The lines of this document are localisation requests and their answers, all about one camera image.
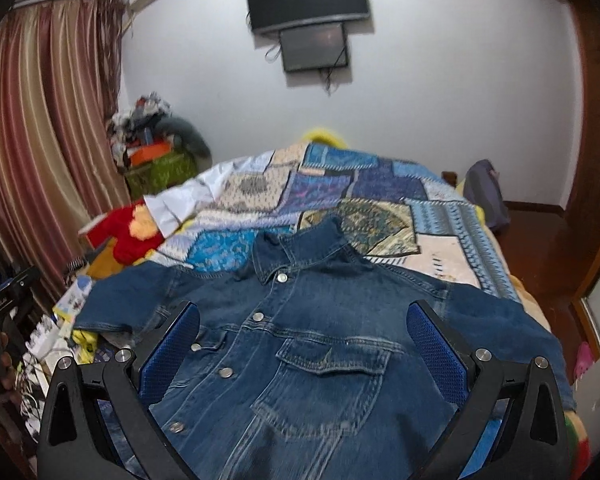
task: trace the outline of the orange box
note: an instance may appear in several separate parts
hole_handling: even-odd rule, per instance
[[[168,142],[156,142],[149,146],[143,146],[129,157],[132,166],[139,166],[144,162],[149,162],[158,158],[159,156],[166,155],[171,151],[171,145]]]

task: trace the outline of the red stuffed toy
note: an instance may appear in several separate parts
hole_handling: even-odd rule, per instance
[[[164,241],[144,199],[114,209],[88,233],[94,247],[110,237],[118,240],[113,248],[113,257],[126,266],[132,265]]]

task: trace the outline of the blue mesh pad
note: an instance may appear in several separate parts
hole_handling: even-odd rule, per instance
[[[200,330],[200,314],[195,305],[182,313],[149,357],[140,373],[138,397],[145,406],[160,402]]]
[[[417,303],[407,311],[407,331],[446,402],[461,408],[469,396],[466,370]]]

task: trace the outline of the pink object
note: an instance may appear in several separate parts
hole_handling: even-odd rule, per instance
[[[589,343],[580,343],[580,346],[578,347],[578,356],[576,357],[576,365],[573,369],[573,377],[575,379],[580,379],[584,375],[584,372],[591,368],[593,363],[593,352],[591,352]]]

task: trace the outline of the pocket flap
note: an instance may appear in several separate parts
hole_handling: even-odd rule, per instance
[[[330,372],[384,373],[391,352],[373,344],[345,341],[317,343],[287,339],[276,357],[307,372],[322,375]]]
[[[224,338],[226,337],[226,330],[213,330],[206,326],[201,326],[196,338],[196,343],[200,345],[203,350],[218,350]]]

